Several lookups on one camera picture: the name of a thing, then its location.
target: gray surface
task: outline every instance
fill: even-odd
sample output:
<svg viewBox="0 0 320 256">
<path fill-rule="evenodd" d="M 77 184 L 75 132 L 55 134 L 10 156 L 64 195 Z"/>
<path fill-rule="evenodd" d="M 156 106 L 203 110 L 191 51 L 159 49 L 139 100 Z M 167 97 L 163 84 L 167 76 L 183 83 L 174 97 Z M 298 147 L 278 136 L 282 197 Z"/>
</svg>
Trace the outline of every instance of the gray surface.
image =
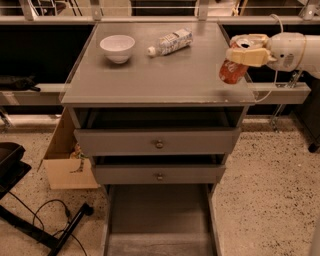
<svg viewBox="0 0 320 256">
<path fill-rule="evenodd" d="M 147 56 L 157 38 L 183 27 L 192 28 L 191 47 L 165 57 Z M 136 40 L 133 56 L 123 65 L 111 63 L 99 47 L 104 37 L 114 34 Z M 62 103 L 252 104 L 254 97 L 244 80 L 231 86 L 218 77 L 227 48 L 216 23 L 100 23 Z"/>
</svg>

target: terrazzo floor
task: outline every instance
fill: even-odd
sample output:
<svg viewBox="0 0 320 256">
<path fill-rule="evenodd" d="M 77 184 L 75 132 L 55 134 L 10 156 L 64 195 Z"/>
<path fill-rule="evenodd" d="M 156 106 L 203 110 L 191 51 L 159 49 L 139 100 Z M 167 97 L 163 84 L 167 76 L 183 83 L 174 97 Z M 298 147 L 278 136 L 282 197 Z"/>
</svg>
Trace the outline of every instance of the terrazzo floor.
<svg viewBox="0 0 320 256">
<path fill-rule="evenodd" d="M 227 170 L 213 197 L 223 256 L 304 256 L 320 216 L 320 152 L 309 153 L 309 139 L 299 122 L 281 118 L 280 133 L 268 119 L 248 118 L 227 161 Z M 102 230 L 107 202 L 101 189 L 50 190 L 41 160 L 52 129 L 9 129 L 0 142 L 23 145 L 23 161 L 32 170 L 12 190 L 36 211 L 51 199 L 63 200 L 72 214 L 87 202 L 94 214 L 85 216 L 74 231 L 87 255 L 101 255 Z M 32 215 L 11 195 L 1 205 L 31 222 Z M 39 212 L 45 230 L 52 234 L 64 228 L 66 216 L 60 203 L 50 203 Z M 0 255 L 40 256 L 49 250 L 0 220 Z M 59 255 L 85 255 L 69 238 Z"/>
</svg>

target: black stand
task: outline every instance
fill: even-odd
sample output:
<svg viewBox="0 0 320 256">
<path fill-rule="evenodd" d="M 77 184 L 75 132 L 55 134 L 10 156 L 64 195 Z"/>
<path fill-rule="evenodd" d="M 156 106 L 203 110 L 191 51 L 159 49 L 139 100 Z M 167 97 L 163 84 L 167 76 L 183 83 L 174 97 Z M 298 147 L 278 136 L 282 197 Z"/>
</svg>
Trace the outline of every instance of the black stand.
<svg viewBox="0 0 320 256">
<path fill-rule="evenodd" d="M 5 196 L 6 193 L 10 191 L 23 177 L 26 175 L 31 167 L 21 161 L 15 163 L 10 170 L 1 178 L 0 181 L 0 199 Z M 73 217 L 72 221 L 69 223 L 67 228 L 63 231 L 59 238 L 56 238 L 47 232 L 37 228 L 36 226 L 28 223 L 27 221 L 19 218 L 13 213 L 6 210 L 0 205 L 0 218 L 6 220 L 9 224 L 19 229 L 26 235 L 32 237 L 36 241 L 42 243 L 51 249 L 48 256 L 54 256 L 59 253 L 63 245 L 68 240 L 69 236 L 72 234 L 73 230 L 76 228 L 80 222 L 83 215 L 90 216 L 93 213 L 93 208 L 88 204 L 84 203 L 79 209 L 78 213 Z"/>
</svg>

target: small white bowl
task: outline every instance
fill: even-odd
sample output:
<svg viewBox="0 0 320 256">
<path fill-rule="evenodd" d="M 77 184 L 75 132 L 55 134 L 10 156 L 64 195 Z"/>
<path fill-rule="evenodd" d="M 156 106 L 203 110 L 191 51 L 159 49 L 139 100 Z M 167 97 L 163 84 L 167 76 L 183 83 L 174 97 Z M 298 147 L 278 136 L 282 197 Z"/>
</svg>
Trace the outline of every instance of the small white bowl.
<svg viewBox="0 0 320 256">
<path fill-rule="evenodd" d="M 100 47 L 109 60 L 122 64 L 131 57 L 134 44 L 135 40 L 130 36 L 114 35 L 104 38 L 100 42 Z"/>
</svg>

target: drawer handle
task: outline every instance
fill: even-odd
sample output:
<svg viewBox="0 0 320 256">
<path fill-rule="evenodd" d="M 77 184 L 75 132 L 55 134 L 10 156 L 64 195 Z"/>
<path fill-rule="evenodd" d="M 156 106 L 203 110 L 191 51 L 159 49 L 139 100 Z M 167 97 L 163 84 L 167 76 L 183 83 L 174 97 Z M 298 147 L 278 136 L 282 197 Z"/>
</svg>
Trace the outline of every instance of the drawer handle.
<svg viewBox="0 0 320 256">
<path fill-rule="evenodd" d="M 157 140 L 155 143 L 155 146 L 157 149 L 162 149 L 163 148 L 163 142 L 162 140 Z"/>
<path fill-rule="evenodd" d="M 162 173 L 157 173 L 156 176 L 157 176 L 158 181 L 163 181 L 163 174 Z"/>
</svg>

